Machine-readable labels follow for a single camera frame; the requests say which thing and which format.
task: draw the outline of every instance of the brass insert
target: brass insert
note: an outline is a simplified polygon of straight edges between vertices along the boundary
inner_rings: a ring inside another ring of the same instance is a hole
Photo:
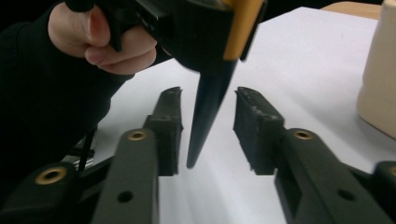
[[[297,131],[294,133],[294,136],[296,138],[302,139],[302,140],[311,140],[314,138],[311,133],[305,132],[305,131]]]
[[[128,138],[129,138],[129,140],[132,140],[132,141],[140,141],[142,139],[145,139],[146,137],[147,137],[146,133],[144,133],[144,132],[134,132],[134,133],[131,133]]]
[[[394,176],[396,176],[396,166],[392,166],[392,167],[390,167],[389,169],[390,169],[390,172],[391,172]]]
[[[40,175],[35,178],[37,185],[49,185],[58,182],[63,179],[67,174],[66,168],[50,167],[49,169],[43,171]]]

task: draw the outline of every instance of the white surface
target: white surface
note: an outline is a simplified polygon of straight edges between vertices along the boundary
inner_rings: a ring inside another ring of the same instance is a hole
[[[396,160],[396,141],[356,110],[375,26],[375,20],[304,7],[262,23],[192,170],[185,164],[199,75],[175,60],[151,67],[115,95],[99,125],[95,161],[114,154],[122,133],[142,127],[162,91],[180,86],[179,174],[160,178],[161,223],[284,224],[274,178],[249,170],[233,132],[234,91],[259,91],[283,115],[286,128],[317,133],[341,161],[371,173],[376,162]]]

